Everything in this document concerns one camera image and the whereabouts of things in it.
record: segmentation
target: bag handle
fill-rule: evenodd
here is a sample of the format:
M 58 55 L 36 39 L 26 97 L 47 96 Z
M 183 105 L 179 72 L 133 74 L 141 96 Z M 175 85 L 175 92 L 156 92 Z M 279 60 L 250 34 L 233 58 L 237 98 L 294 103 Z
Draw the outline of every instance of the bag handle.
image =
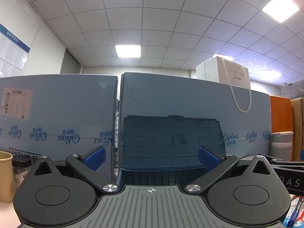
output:
M 225 61 L 226 59 L 222 57 L 222 61 L 223 61 L 223 64 L 224 64 L 224 68 L 225 68 L 225 72 L 226 72 L 226 75 L 227 75 L 227 78 L 228 78 L 228 83 L 229 83 L 229 86 L 230 86 L 230 89 L 231 89 L 231 93 L 232 93 L 232 97 L 234 99 L 234 102 L 235 102 L 235 105 L 237 107 L 237 109 L 242 112 L 242 113 L 247 113 L 249 110 L 250 110 L 250 107 L 251 107 L 251 86 L 250 86 L 250 80 L 249 80 L 249 76 L 247 76 L 247 73 L 245 71 L 245 68 L 244 66 L 242 65 L 242 68 L 244 70 L 244 73 L 245 73 L 245 76 L 246 76 L 246 79 L 247 79 L 247 82 L 249 83 L 249 107 L 247 110 L 243 111 L 238 103 L 237 103 L 237 100 L 235 99 L 235 95 L 234 95 L 234 92 L 233 92 L 233 88 L 232 88 L 232 85 L 231 85 L 231 82 L 230 82 L 230 78 L 229 78 L 229 75 L 228 75 L 228 72 L 227 72 L 227 68 L 226 68 L 226 64 L 225 64 Z

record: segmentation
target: metal screw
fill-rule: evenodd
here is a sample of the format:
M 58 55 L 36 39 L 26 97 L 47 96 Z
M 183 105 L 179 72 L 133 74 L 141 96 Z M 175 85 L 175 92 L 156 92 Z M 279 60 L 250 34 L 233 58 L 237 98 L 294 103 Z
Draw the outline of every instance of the metal screw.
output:
M 106 192 L 114 192 L 118 189 L 115 184 L 107 184 L 102 188 Z
M 190 184 L 186 187 L 186 190 L 189 192 L 197 192 L 201 190 L 201 187 L 197 184 Z

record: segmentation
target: gray grip plate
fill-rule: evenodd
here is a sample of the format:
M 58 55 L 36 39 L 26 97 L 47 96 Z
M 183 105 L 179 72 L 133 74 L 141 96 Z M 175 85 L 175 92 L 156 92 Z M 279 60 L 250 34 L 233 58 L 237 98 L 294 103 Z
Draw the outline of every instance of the gray grip plate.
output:
M 177 186 L 126 186 L 101 198 L 95 210 L 66 228 L 235 228 L 216 217 L 199 196 Z M 284 228 L 279 223 L 272 228 Z

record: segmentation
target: cup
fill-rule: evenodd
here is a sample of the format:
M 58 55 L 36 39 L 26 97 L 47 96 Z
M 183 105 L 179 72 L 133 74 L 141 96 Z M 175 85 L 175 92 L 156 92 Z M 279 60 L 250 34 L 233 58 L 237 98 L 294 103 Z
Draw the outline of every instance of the cup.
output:
M 0 202 L 9 203 L 14 198 L 13 155 L 0 151 Z

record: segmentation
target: barcode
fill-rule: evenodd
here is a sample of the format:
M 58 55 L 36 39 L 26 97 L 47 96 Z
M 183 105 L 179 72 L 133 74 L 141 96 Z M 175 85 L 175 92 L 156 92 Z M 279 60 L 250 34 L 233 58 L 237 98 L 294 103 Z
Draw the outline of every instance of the barcode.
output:
M 6 93 L 5 99 L 4 99 L 4 113 L 5 114 L 9 113 L 10 98 L 11 98 L 11 93 Z
M 22 90 L 13 90 L 13 94 L 22 94 Z

